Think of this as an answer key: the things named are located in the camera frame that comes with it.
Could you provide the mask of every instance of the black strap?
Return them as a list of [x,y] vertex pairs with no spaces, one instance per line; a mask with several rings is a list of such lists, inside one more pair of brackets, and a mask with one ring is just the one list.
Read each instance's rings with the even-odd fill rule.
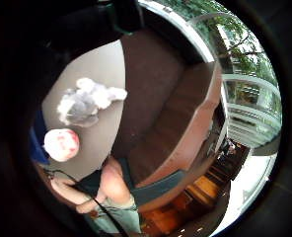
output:
[[112,223],[114,224],[114,226],[117,228],[117,230],[119,231],[119,233],[121,234],[121,236],[124,237],[129,237],[127,235],[127,233],[125,232],[125,230],[123,229],[123,227],[118,223],[117,220],[115,220],[115,218],[106,210],[106,208],[104,206],[102,206],[94,197],[92,197],[90,195],[90,192],[84,187],[82,186],[74,177],[66,174],[64,171],[62,170],[47,170],[44,169],[43,170],[46,172],[47,175],[49,176],[53,176],[56,172],[58,173],[62,173],[64,175],[66,175],[69,179],[71,179],[75,184],[78,185],[79,188],[82,189],[82,192],[84,192],[86,195],[88,195],[99,207],[100,209],[109,217],[109,219],[112,221]]

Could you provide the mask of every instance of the brown bench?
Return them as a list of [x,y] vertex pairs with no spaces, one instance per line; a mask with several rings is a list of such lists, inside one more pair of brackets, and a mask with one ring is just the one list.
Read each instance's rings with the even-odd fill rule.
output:
[[153,127],[128,155],[136,188],[189,169],[207,137],[220,94],[218,62],[199,63],[185,70]]

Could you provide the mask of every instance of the white plush toy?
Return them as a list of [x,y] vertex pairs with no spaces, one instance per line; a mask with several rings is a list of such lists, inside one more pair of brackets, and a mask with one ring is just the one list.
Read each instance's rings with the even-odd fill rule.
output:
[[52,129],[44,137],[44,149],[58,162],[75,157],[79,151],[79,137],[71,129]]
[[123,101],[127,96],[124,89],[109,87],[81,78],[77,89],[68,89],[57,107],[59,119],[66,125],[89,127],[98,122],[98,111],[106,109],[113,101]]

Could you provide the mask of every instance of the man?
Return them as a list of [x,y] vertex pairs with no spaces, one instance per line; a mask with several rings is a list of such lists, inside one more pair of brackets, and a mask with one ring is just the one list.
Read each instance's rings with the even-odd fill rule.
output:
[[[96,200],[116,219],[127,233],[141,233],[139,215],[134,197],[130,193],[123,179],[120,164],[110,156],[103,165],[100,176],[100,185]],[[62,197],[76,205],[79,213],[95,211],[95,223],[107,233],[118,233],[109,217],[101,210],[96,202],[87,194],[77,189],[70,179],[51,178],[51,186]]]

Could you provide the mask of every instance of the beige tabletop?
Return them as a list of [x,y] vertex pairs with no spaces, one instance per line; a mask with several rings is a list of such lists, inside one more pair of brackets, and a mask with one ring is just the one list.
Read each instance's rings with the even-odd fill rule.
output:
[[80,138],[80,151],[66,162],[49,158],[49,169],[60,169],[77,180],[99,169],[111,151],[119,127],[123,102],[113,102],[110,107],[99,111],[98,123],[83,128],[65,125],[58,119],[56,111],[64,91],[75,88],[76,81],[88,77],[107,87],[125,88],[125,65],[119,40],[91,50],[69,63],[59,76],[42,103],[47,129],[69,127]]

